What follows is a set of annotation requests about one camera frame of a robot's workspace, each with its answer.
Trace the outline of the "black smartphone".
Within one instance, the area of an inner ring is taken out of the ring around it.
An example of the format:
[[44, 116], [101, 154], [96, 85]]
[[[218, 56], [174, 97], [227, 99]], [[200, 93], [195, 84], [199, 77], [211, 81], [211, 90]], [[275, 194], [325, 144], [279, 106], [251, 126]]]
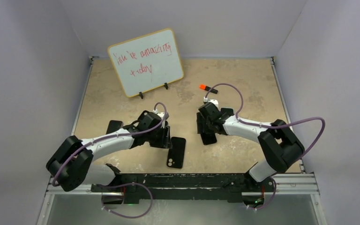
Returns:
[[220, 119], [221, 120], [227, 120], [229, 117], [232, 117], [234, 115], [234, 110], [232, 108], [228, 108], [228, 107], [222, 107], [220, 109]]

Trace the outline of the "light blue phone case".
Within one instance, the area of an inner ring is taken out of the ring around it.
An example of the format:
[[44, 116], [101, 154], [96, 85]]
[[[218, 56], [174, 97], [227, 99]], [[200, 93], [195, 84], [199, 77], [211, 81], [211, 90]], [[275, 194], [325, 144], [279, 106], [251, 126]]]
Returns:
[[211, 130], [206, 124], [198, 123], [197, 133], [201, 136], [201, 140], [204, 145], [217, 143], [217, 138], [214, 131]]

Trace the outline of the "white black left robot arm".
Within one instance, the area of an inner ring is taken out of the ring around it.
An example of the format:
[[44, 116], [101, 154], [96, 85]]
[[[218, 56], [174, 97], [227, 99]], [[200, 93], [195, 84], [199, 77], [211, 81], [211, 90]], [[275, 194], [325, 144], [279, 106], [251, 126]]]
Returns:
[[67, 137], [46, 163], [52, 175], [52, 185], [69, 192], [81, 185], [90, 165], [96, 159], [120, 150], [128, 150], [148, 143], [150, 147], [170, 149], [172, 141], [167, 112], [144, 111], [132, 124], [95, 138]]

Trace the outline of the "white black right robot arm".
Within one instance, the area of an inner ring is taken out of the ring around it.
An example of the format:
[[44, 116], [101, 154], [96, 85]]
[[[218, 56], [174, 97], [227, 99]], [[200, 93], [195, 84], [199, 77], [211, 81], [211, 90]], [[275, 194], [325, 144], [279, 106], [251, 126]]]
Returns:
[[260, 144], [264, 160], [252, 166], [244, 178], [246, 188], [251, 191], [261, 187], [266, 178], [286, 172], [305, 152], [301, 141], [283, 120], [262, 124], [241, 121], [235, 114], [219, 110], [212, 102], [198, 110], [209, 133], [238, 136]]

